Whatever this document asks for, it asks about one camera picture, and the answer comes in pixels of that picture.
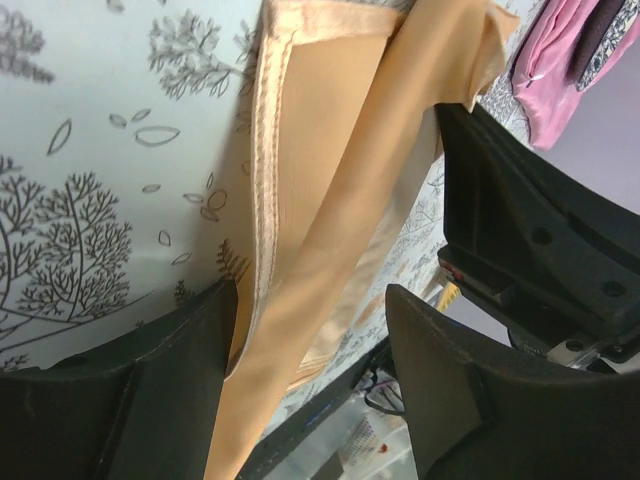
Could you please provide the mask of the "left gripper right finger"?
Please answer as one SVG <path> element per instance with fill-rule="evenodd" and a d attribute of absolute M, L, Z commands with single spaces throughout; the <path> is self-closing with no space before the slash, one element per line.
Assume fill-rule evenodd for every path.
<path fill-rule="evenodd" d="M 639 376 L 564 367 L 444 316 L 402 286 L 386 319 L 422 479 L 635 479 Z"/>

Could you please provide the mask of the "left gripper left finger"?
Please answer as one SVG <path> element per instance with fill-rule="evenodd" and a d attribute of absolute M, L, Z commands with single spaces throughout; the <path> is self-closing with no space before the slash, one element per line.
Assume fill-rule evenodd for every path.
<path fill-rule="evenodd" d="M 180 308 L 41 370 L 1 377 L 5 479 L 199 479 L 237 291 L 223 280 Z"/>

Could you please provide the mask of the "orange satin napkin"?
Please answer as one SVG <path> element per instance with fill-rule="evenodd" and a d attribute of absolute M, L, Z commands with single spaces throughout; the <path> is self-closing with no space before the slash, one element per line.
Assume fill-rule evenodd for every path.
<path fill-rule="evenodd" d="M 439 156 L 435 105 L 472 110 L 504 70 L 518 23 L 491 1 L 418 1 L 407 14 L 265 4 L 254 259 L 238 286 L 206 478 L 234 478 L 286 393 L 337 353 Z"/>

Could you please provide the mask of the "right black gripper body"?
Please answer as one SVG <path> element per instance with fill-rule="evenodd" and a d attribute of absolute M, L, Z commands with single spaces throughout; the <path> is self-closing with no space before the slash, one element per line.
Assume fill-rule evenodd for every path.
<path fill-rule="evenodd" d="M 450 246 L 439 250 L 438 262 L 466 300 L 506 328 L 513 348 L 577 370 L 639 371 L 638 338 L 623 344 L 598 340 L 509 277 Z"/>

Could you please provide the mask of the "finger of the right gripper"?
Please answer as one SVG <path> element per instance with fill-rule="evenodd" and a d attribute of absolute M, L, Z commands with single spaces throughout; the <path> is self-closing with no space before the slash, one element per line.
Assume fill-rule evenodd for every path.
<path fill-rule="evenodd" d="M 482 108 L 436 108 L 442 263 L 503 320 L 635 320 L 639 217 L 523 146 Z"/>

